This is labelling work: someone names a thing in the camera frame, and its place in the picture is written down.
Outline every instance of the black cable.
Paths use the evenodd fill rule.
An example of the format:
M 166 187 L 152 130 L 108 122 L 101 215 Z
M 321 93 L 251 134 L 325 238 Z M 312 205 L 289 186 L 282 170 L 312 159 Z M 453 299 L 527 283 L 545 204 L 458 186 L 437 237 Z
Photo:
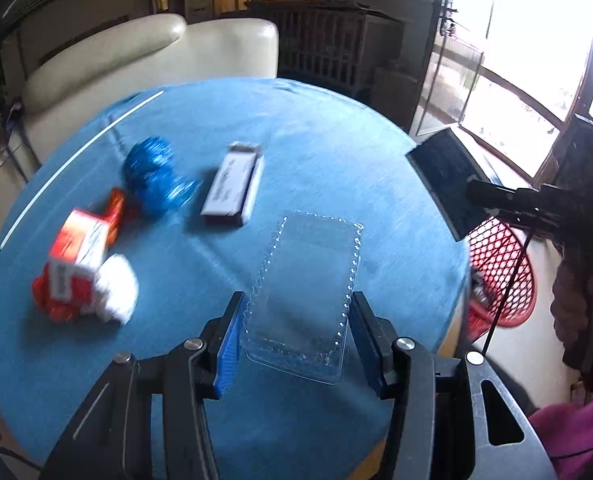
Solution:
M 593 446 L 589 447 L 588 449 L 582 449 L 581 451 L 576 451 L 574 453 L 568 453 L 567 455 L 559 455 L 559 456 L 548 456 L 550 460 L 563 460 L 564 458 L 572 458 L 573 456 L 583 455 L 585 453 L 589 453 L 593 451 Z
M 5 456 L 9 456 L 11 458 L 14 458 L 14 459 L 18 460 L 19 462 L 22 462 L 26 466 L 31 467 L 32 469 L 36 469 L 37 471 L 41 471 L 41 467 L 40 466 L 36 465 L 34 462 L 31 462 L 30 460 L 28 460 L 24 456 L 21 456 L 20 454 L 13 452 L 13 450 L 11 450 L 11 449 L 8 449 L 6 447 L 0 446 L 0 454 L 1 455 L 5 455 Z
M 485 344 L 483 345 L 483 351 L 481 354 L 485 356 L 486 352 L 488 351 L 488 346 L 490 346 L 490 341 L 493 338 L 494 329 L 499 322 L 499 318 L 501 317 L 501 311 L 505 306 L 506 301 L 508 301 L 508 297 L 510 296 L 510 290 L 512 290 L 512 286 L 514 285 L 514 280 L 517 278 L 517 273 L 519 272 L 519 268 L 521 267 L 521 263 L 523 262 L 523 258 L 526 256 L 526 252 L 528 251 L 528 244 L 530 240 L 532 240 L 532 236 L 534 236 L 535 228 L 533 227 L 529 232 L 528 236 L 526 237 L 526 241 L 523 243 L 521 247 L 521 251 L 519 252 L 519 256 L 517 256 L 517 262 L 512 270 L 512 275 L 510 276 L 510 281 L 505 288 L 505 292 L 503 293 L 503 298 L 501 298 L 501 303 L 499 303 L 499 308 L 497 308 L 496 314 L 494 314 L 493 324 L 490 327 L 490 331 L 488 332 L 488 337 L 485 339 Z

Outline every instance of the cardboard box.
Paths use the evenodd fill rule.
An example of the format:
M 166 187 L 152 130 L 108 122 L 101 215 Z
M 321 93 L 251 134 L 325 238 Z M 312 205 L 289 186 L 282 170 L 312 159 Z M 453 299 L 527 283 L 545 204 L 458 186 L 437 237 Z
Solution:
M 259 146 L 231 145 L 201 211 L 206 221 L 246 224 L 252 214 L 263 167 Z
M 94 278 L 105 261 L 110 224 L 74 209 L 56 236 L 48 256 L 49 295 L 80 306 L 94 300 Z

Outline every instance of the white line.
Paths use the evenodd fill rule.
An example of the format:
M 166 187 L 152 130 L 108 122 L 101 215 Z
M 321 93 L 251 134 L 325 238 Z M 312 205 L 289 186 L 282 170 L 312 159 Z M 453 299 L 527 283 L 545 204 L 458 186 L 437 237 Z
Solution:
M 106 126 L 105 128 L 103 128 L 92 139 L 88 140 L 88 142 L 86 142 L 83 146 L 81 146 L 79 148 L 79 150 L 73 156 L 71 156 L 70 158 L 68 158 L 67 161 L 65 162 L 65 164 L 62 165 L 58 170 L 56 170 L 56 172 L 54 173 L 54 175 L 52 175 L 48 179 L 48 181 L 45 184 L 43 184 L 43 187 L 38 190 L 38 193 L 36 193 L 36 195 L 32 197 L 32 200 L 30 200 L 30 202 L 28 203 L 28 205 L 25 206 L 25 209 L 19 215 L 19 217 L 14 221 L 14 224 L 12 225 L 12 227 L 10 227 L 10 230 L 5 235 L 5 238 L 3 239 L 3 242 L 1 242 L 0 250 L 2 250 L 5 247 L 6 243 L 8 242 L 8 240 L 10 239 L 10 237 L 12 236 L 12 233 L 14 232 L 14 229 L 16 229 L 19 226 L 20 221 L 23 220 L 23 217 L 27 214 L 27 212 L 30 210 L 30 208 L 34 205 L 34 203 L 36 202 L 36 199 L 38 199 L 38 197 L 40 197 L 43 194 L 43 192 L 48 188 L 48 186 L 50 184 L 52 184 L 52 182 L 54 182 L 55 178 L 58 177 L 63 172 L 63 170 L 65 168 L 67 168 L 73 160 L 75 160 L 75 158 L 77 158 L 79 155 L 81 155 L 81 153 L 83 153 L 91 145 L 91 143 L 93 143 L 95 140 L 97 140 L 100 136 L 102 136 L 110 128 L 113 128 L 114 126 L 116 126 L 117 124 L 119 124 L 123 119 L 125 119 L 126 117 L 128 117 L 129 115 L 131 115 L 132 113 L 134 113 L 135 111 L 139 110 L 139 108 L 141 108 L 143 105 L 147 105 L 150 101 L 152 101 L 153 99 L 156 99 L 162 93 L 163 93 L 163 90 L 161 90 L 160 92 L 157 92 L 153 96 L 148 97 L 142 103 L 139 103 L 138 105 L 136 105 L 131 110 L 128 110 L 127 112 L 125 112 L 116 121 L 114 121 L 109 126 Z

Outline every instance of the white box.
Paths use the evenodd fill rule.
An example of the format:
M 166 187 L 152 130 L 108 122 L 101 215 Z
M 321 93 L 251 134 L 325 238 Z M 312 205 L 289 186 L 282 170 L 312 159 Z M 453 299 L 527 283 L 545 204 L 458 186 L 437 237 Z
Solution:
M 247 223 L 263 167 L 260 153 L 230 150 L 216 172 L 201 215 L 206 220 Z

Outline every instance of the blue toy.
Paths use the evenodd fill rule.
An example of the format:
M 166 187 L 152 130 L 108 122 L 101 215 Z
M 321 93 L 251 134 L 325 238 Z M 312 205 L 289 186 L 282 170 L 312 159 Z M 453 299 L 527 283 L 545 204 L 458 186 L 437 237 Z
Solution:
M 201 183 L 175 173 L 173 154 L 163 137 L 149 137 L 135 144 L 123 163 L 126 188 L 141 202 L 146 216 L 155 218 L 179 208 Z

